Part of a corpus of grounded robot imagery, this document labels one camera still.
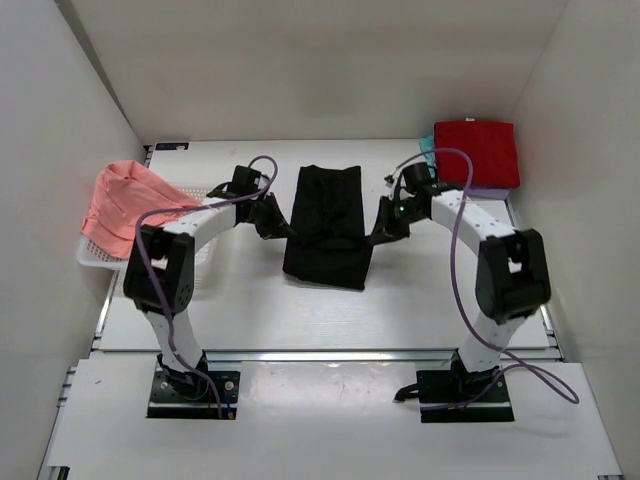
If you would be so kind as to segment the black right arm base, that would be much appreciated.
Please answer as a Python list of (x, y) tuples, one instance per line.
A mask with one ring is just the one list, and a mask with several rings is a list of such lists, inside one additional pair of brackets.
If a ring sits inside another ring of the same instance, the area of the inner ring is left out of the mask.
[(469, 373), (460, 360), (448, 370), (418, 370), (413, 384), (400, 388), (396, 403), (419, 402), (423, 424), (510, 423), (515, 421), (500, 369)]

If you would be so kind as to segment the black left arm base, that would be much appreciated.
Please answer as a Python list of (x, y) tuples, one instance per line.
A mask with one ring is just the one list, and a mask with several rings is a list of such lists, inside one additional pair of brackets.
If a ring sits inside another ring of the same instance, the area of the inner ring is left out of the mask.
[(186, 372), (178, 379), (156, 363), (148, 397), (150, 419), (235, 420), (238, 413), (241, 372), (209, 370), (209, 381)]

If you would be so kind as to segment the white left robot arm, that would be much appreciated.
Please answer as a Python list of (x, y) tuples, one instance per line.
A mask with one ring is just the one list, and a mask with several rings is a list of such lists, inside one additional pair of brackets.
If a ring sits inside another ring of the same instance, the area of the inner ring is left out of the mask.
[(196, 254), (243, 223), (253, 225), (264, 240), (294, 237), (270, 192), (277, 175), (277, 162), (260, 155), (236, 166), (232, 179), (210, 191), (201, 204), (152, 210), (136, 221), (124, 294), (152, 326), (166, 382), (188, 400), (219, 397), (188, 315)]

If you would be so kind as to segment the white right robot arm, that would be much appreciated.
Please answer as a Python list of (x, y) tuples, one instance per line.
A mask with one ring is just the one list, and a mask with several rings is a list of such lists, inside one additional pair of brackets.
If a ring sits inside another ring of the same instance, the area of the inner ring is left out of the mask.
[(429, 220), (463, 243), (477, 258), (475, 299), (479, 313), (456, 350), (451, 369), (460, 386), (489, 383), (517, 329), (551, 296), (542, 236), (517, 230), (473, 203), (467, 192), (437, 181), (424, 162), (412, 161), (386, 176), (369, 240), (374, 245), (409, 236), (416, 222)]

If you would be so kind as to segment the black t-shirt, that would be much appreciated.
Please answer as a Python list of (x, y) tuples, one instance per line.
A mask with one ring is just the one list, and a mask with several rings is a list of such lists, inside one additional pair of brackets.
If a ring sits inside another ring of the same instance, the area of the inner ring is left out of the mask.
[(302, 282), (362, 291), (373, 246), (365, 234), (361, 168), (299, 170), (282, 270)]

